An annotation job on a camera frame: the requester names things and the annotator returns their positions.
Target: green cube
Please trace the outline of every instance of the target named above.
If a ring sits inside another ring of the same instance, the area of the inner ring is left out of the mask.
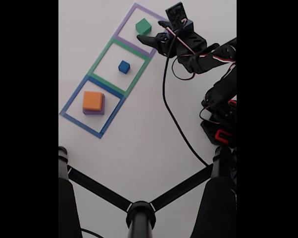
[[[151,32],[151,25],[146,19],[142,19],[136,24],[136,30],[140,35],[146,35]]]

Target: purple square outline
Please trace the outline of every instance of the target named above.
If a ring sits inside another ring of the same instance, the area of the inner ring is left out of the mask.
[[[145,13],[148,13],[149,15],[157,18],[158,20],[161,21],[167,21],[167,19],[163,18],[162,16],[159,16],[158,14],[154,13],[153,11],[150,11],[149,9],[139,5],[138,3],[134,3],[134,5],[131,7],[131,9],[129,10],[129,12],[127,13],[127,15],[125,16],[124,20],[121,22],[121,24],[119,25],[119,27],[117,28],[117,30],[115,31],[115,33],[113,34],[113,37],[124,43],[125,45],[135,49],[136,51],[139,51],[140,53],[142,53],[145,56],[148,56],[149,58],[152,58],[154,53],[156,52],[156,49],[152,49],[150,53],[148,53],[147,51],[139,48],[138,46],[135,46],[133,43],[126,41],[125,39],[121,38],[118,36],[119,32],[121,31],[121,29],[123,29],[124,25],[126,24],[126,22],[128,21],[129,17],[133,14],[134,10],[138,8],[141,11],[144,11]]]

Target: orange cube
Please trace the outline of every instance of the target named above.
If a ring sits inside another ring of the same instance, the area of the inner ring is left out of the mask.
[[[103,93],[84,92],[83,109],[91,111],[100,111],[102,106]]]

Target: black metal frame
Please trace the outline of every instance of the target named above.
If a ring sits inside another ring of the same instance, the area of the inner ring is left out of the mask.
[[[120,208],[124,212],[128,212],[128,209],[131,207],[133,202],[120,196],[119,194],[103,186],[102,184],[94,181],[75,168],[69,165],[67,167],[70,180],[76,182],[80,186],[103,198],[112,205]],[[154,199],[152,202],[150,202],[151,206],[154,209],[154,212],[159,211],[169,203],[173,202],[182,195],[186,194],[188,191],[208,180],[211,177],[212,169],[213,164],[207,166],[206,168],[202,169],[201,171],[197,172],[196,174],[176,185],[169,191]]]

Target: black cable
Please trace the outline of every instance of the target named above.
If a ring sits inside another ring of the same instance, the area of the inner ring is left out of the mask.
[[[175,60],[174,60],[173,63],[172,63],[172,66],[171,66],[173,75],[174,75],[176,78],[180,79],[180,80],[184,80],[184,81],[191,80],[191,79],[193,79],[193,78],[195,77],[195,72],[193,73],[193,75],[191,76],[191,78],[180,78],[180,77],[178,77],[178,76],[175,74],[175,72],[174,72],[173,65],[174,65],[175,61],[176,61],[178,58],[182,57],[182,56],[188,56],[188,55],[180,55],[180,56],[177,56],[177,57],[175,58]]]
[[[204,119],[204,118],[202,118],[202,116],[200,115],[205,109],[207,109],[207,108],[209,108],[209,106],[208,107],[205,107],[205,108],[203,108],[201,111],[200,111],[200,113],[199,113],[199,118],[201,118],[202,120],[205,120],[205,121],[208,121],[208,122],[211,122],[211,123],[214,123],[214,124],[220,124],[220,122],[215,122],[215,121],[212,121],[212,120],[207,120],[207,119]]]
[[[173,44],[178,36],[178,34],[180,33],[180,31],[183,29],[184,25],[179,29],[179,31],[177,32],[177,34],[175,35],[175,37],[173,38],[172,42],[171,42],[171,45],[170,45],[170,48],[169,48],[169,51],[168,51],[168,54],[167,54],[167,60],[165,62],[165,68],[164,68],[164,75],[163,75],[163,83],[162,83],[162,97],[163,97],[163,101],[164,101],[164,104],[168,110],[168,112],[170,113],[174,123],[176,124],[180,134],[182,135],[183,139],[185,140],[186,144],[188,145],[188,147],[190,148],[190,150],[193,152],[193,154],[205,165],[205,166],[208,166],[208,164],[195,152],[195,150],[193,149],[193,147],[190,145],[190,143],[188,142],[187,138],[185,137],[185,135],[183,134],[178,122],[175,120],[175,117],[173,116],[168,104],[167,104],[167,101],[165,99],[165,78],[166,78],[166,75],[167,75],[167,69],[168,69],[168,63],[169,63],[169,59],[170,59],[170,52],[172,50],[172,47],[173,47]]]
[[[91,232],[91,231],[86,230],[86,229],[83,229],[83,228],[81,228],[81,231],[86,232],[86,233],[89,233],[89,234],[91,234],[91,235],[94,235],[94,236],[96,236],[96,237],[98,237],[98,238],[104,238],[104,237],[101,237],[100,235],[98,235],[98,234],[96,234],[96,233],[94,233],[94,232]]]

